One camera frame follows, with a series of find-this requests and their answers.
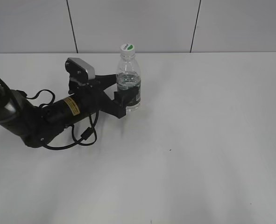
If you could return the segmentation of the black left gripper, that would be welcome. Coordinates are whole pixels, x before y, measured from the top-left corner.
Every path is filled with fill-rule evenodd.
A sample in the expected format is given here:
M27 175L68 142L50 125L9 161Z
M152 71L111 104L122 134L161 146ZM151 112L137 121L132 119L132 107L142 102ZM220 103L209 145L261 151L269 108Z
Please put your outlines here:
M139 87L134 86L126 90L118 89L114 92L114 99L105 93L105 89L116 84L116 74L96 75L94 80L79 85L69 80L68 109L71 115L87 117L98 111L122 118L126 115L126 107L139 104Z

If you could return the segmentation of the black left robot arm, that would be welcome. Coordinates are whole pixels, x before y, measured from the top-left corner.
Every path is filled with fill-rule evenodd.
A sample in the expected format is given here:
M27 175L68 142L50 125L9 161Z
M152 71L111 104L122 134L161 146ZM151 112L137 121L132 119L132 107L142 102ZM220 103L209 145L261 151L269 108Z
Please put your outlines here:
M69 72L69 95L59 101L52 95L49 103L35 106L31 100L39 97L36 93L29 98L20 90L10 89L0 79L0 125L19 136L28 147L44 147L50 150L64 150L80 146L91 146L87 142L93 135L97 138L95 126L99 112L122 118L126 107L139 93L138 87L114 92L111 99L105 89L114 85L116 75L95 76L88 80L87 74L76 78Z

